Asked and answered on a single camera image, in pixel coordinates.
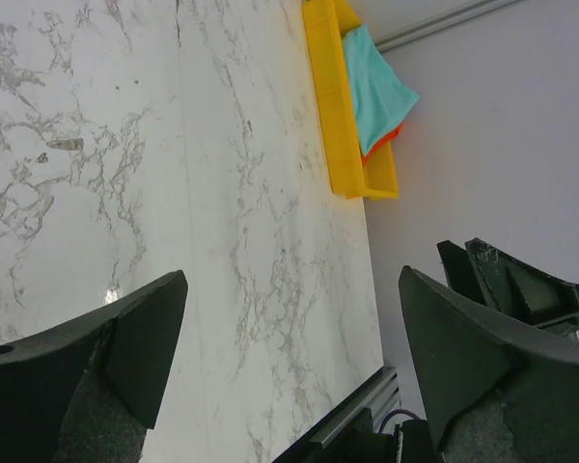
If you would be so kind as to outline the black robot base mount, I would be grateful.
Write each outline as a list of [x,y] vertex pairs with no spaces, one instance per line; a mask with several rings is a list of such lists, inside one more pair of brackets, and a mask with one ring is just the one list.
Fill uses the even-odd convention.
[[499,313],[577,339],[579,284],[566,282],[475,238],[437,244],[448,286]]

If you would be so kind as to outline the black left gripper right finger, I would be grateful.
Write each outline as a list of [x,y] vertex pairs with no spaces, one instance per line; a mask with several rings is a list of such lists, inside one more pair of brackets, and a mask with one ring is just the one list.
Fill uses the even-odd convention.
[[579,342],[402,268],[405,331],[433,445],[468,461],[489,430],[518,462],[579,462]]

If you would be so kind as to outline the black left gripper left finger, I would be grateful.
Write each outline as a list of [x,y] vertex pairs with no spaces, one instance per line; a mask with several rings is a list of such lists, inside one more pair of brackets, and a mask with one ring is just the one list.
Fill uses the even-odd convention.
[[0,345],[0,462],[137,462],[165,393],[188,284],[170,272]]

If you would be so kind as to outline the teal t shirt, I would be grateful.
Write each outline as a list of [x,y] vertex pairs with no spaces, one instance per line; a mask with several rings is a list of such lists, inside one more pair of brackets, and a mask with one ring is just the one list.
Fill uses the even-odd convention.
[[363,24],[342,39],[345,67],[362,156],[403,123],[419,95],[384,60]]

